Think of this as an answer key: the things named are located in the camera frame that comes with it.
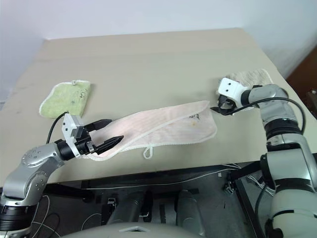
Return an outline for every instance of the white wall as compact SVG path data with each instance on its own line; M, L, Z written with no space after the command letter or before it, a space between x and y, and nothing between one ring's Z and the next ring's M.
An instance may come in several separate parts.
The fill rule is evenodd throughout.
M242 27L284 77L317 42L315 0L2 0L0 17L0 101L42 39Z

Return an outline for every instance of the white towel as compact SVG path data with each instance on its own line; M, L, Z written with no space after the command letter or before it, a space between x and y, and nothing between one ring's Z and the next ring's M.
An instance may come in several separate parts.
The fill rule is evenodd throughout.
M243 86L249 87L250 89L254 85L263 86L273 83L269 73L265 69L231 73L227 76L227 78L240 82Z
M149 159L155 146L200 143L212 138L216 131L209 101L139 112L92 131L90 136L96 145L114 136L124 138L112 149L84 158L103 161L122 151L146 148L143 156Z

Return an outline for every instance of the black cable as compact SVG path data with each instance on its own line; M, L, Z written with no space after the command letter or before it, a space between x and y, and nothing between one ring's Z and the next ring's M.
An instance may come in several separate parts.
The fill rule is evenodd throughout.
M247 105L245 105L245 106L243 106L243 107L241 107L241 108L238 108L238 109L236 109L236 110L234 110L234 111L232 111L232 112L229 112L229 113L225 113L225 114L223 114L223 115L224 115L224 116L231 115L231 114L237 113L237 112L239 112L239 111L241 111L241 110L243 110L243 109L246 109L246 108L248 108L248 107L251 107L251 106L253 106L253 105L255 105L255 104L263 103L263 102L267 102L267 101L273 101L273 100L288 101L288 102L291 102L291 103L295 104L295 105L298 107L298 109L301 111L302 117L303 117L303 125L302 125L302 130L301 130L301 132L302 132L302 134L304 134L305 127L306 127L306 116L305 116L305 112L304 112L302 106L299 105L299 103L297 103L297 102L295 102L294 100L289 99L289 98L281 98L281 97L276 97L276 98L264 98L264 99L257 100L257 101L255 101L255 102L249 103L249 104L247 104Z
M61 115L59 115L59 116L55 119L55 121L53 122L53 124L52 124L52 126L51 126L51 128L50 128L50 131L49 131L48 139L46 140L46 143L47 143L47 144L50 142L50 139L51 139L51 136L52 136L52 132L53 132L53 129L54 129L56 123L58 122L59 119L61 119L61 118L65 115L65 113L67 113L67 112L64 112L64 113L62 113Z
M263 194L264 194L264 191L266 189L266 185L264 185L263 189L261 190L258 198L257 198L257 202L256 202L256 206L255 206L255 214L256 214L256 220L257 220L257 223L259 225L259 227L261 227L261 223L260 223L260 218L259 218L259 205L260 205L260 202L261 202L261 199L263 197Z
M54 231L50 234L50 236L48 236L48 238L51 238L51 237L55 234L56 230L58 229L59 222L60 222L60 216L59 216L59 214L57 214L57 213L55 213L55 212L52 212L52 213L50 213L50 214L48 214L48 215L46 216L45 220L43 221L43 224L44 224L44 225L45 225L46 219L47 219L48 217L52 216L52 215L57 216L58 222L57 222L56 227L53 229ZM41 229L42 229L43 227L44 227L44 226L41 226L41 228L39 229L37 238L38 238L38 237L41 237L41 236L40 236L40 232L41 232Z

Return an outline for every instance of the table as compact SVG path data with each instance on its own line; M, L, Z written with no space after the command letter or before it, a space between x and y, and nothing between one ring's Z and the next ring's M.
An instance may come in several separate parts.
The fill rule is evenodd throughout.
M93 83L83 121L117 119L160 107L199 100L216 105L218 80L231 72L265 68L291 99L302 102L274 64L242 29L85 37L45 41L33 63L18 80L0 112L0 186L25 151L44 144L53 122L39 115L41 102L63 81ZM296 115L301 123L297 109ZM305 108L305 137L312 152L317 122ZM203 167L260 159L266 152L258 110L224 117L213 113L217 135L194 145L154 148L150 160L143 149L95 162L72 159L49 182ZM51 141L62 138L61 122Z

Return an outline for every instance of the green towel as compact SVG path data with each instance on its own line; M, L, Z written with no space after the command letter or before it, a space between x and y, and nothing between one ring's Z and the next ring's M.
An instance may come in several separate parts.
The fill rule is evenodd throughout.
M42 102L39 113L45 118L56 118L63 112L81 116L89 93L89 81L74 80L59 83Z

